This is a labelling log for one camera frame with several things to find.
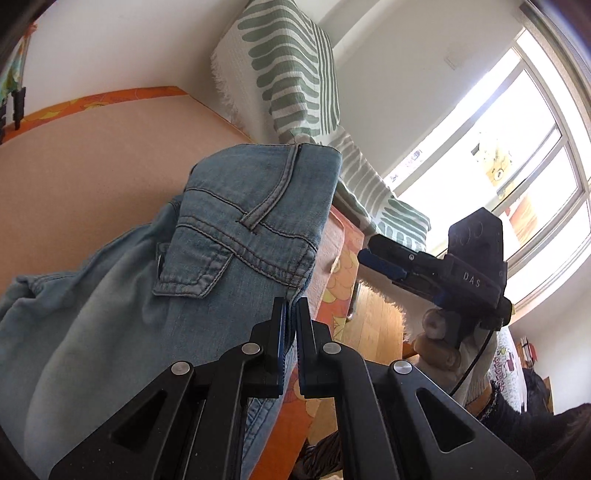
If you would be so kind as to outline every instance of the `window frame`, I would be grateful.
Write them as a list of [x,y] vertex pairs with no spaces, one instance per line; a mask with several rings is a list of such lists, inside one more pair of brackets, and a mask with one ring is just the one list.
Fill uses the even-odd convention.
[[[499,216],[508,206],[512,205],[538,178],[538,176],[544,171],[544,169],[554,160],[556,155],[564,148],[568,156],[570,165],[572,167],[574,177],[577,184],[577,189],[570,196],[569,200],[561,207],[561,209],[544,225],[539,232],[537,232],[523,247],[521,247],[516,253],[511,255],[508,262],[508,278],[512,277],[519,270],[521,270],[532,258],[534,258],[544,247],[546,247],[560,231],[570,222],[572,217],[577,213],[579,208],[587,203],[587,211],[591,217],[591,189],[589,182],[585,175],[583,162],[580,158],[579,151],[574,141],[573,134],[569,128],[566,118],[558,104],[555,96],[552,94],[548,84],[543,79],[542,75],[534,65],[533,61],[528,57],[526,52],[518,44],[517,39],[526,31],[523,29],[516,39],[512,42],[508,50],[513,49],[517,55],[520,56],[520,60],[517,65],[511,70],[509,75],[503,80],[503,82],[496,88],[493,94],[482,104],[482,106],[468,118],[449,138],[438,148],[435,152],[423,161],[406,179],[404,179],[395,189],[394,193],[397,196],[402,195],[411,185],[413,185],[424,173],[426,173],[432,166],[435,165],[458,141],[460,141],[464,135],[468,133],[471,127],[484,115],[489,107],[517,80],[522,72],[526,72],[527,75],[534,82],[536,88],[542,95],[546,102],[550,112],[552,113],[556,126],[553,127],[558,129],[560,138],[558,139],[555,146],[548,152],[538,166],[532,171],[532,173],[524,179],[517,187],[507,195],[506,198],[501,200],[498,205],[494,200],[491,204],[485,207],[489,209],[496,216]],[[544,138],[536,152],[521,166],[512,176],[516,176],[527,163],[533,158],[537,151],[544,145],[547,138],[551,135],[551,130],[548,135]],[[567,270],[569,270],[577,259],[587,252],[587,256],[591,252],[591,233],[586,237],[582,244],[574,251],[569,259],[559,268],[556,272],[545,279],[538,287],[533,289],[532,292],[527,294],[524,298],[517,301],[515,308],[516,310],[525,307],[527,304],[538,297],[543,291],[556,282],[556,280],[562,276]]]

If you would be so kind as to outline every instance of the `black cable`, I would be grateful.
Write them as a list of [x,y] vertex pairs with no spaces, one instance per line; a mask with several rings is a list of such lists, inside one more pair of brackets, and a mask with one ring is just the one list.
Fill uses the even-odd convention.
[[484,353],[484,350],[486,349],[486,346],[488,345],[488,342],[491,341],[492,338],[492,334],[495,333],[494,330],[491,330],[490,332],[488,332],[488,335],[486,337],[486,340],[484,341],[484,343],[482,344],[482,346],[480,347],[480,350],[478,350],[478,353],[476,354],[476,356],[474,357],[474,360],[472,360],[472,363],[470,364],[470,366],[467,368],[467,370],[464,372],[464,374],[462,375],[460,381],[456,384],[455,387],[453,387],[452,391],[450,392],[449,396],[452,397],[453,394],[455,392],[457,392],[457,389],[460,388],[462,386],[462,384],[464,383],[464,380],[468,377],[468,375],[470,375],[470,372],[472,371],[472,369],[474,368],[474,365],[476,365],[476,362],[478,360],[480,360],[480,357],[482,356],[482,354]]

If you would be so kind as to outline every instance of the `wooden floor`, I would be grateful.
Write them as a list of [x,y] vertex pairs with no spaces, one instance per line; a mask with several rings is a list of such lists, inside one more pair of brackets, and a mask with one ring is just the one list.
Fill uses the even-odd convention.
[[[360,286],[355,314],[335,335],[335,340],[356,349],[366,360],[389,365],[402,358],[403,336],[400,311],[369,288]],[[308,433],[309,442],[315,444],[336,429],[334,401],[321,400]]]

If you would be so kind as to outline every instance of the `white wall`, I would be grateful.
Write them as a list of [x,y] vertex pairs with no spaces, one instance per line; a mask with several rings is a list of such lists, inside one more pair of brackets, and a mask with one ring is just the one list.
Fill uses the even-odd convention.
[[[320,21],[339,0],[298,0]],[[26,113],[94,93],[176,85],[222,111],[209,56],[246,0],[58,0],[39,19]]]
[[402,2],[338,70],[342,124],[378,173],[389,172],[507,51],[521,29],[515,9],[512,0]]
[[330,37],[333,47],[379,0],[340,0],[323,18],[320,26]]
[[515,340],[534,344],[535,371],[550,377],[555,413],[591,402],[591,257],[509,328]]

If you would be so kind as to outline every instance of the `metal screw head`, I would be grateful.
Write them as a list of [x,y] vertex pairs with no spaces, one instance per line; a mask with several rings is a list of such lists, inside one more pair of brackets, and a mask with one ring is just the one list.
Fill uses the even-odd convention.
[[398,361],[394,362],[394,364],[392,365],[392,368],[394,369],[394,371],[397,374],[407,375],[411,372],[411,370],[413,369],[413,366],[410,363],[408,363],[406,360],[398,360]]
[[176,362],[170,369],[175,375],[184,375],[191,370],[191,366],[187,362]]
[[329,355],[336,355],[340,352],[340,345],[338,343],[328,342],[324,344],[322,350],[324,350]]
[[248,342],[242,345],[242,353],[247,355],[256,355],[261,351],[261,347],[257,343]]

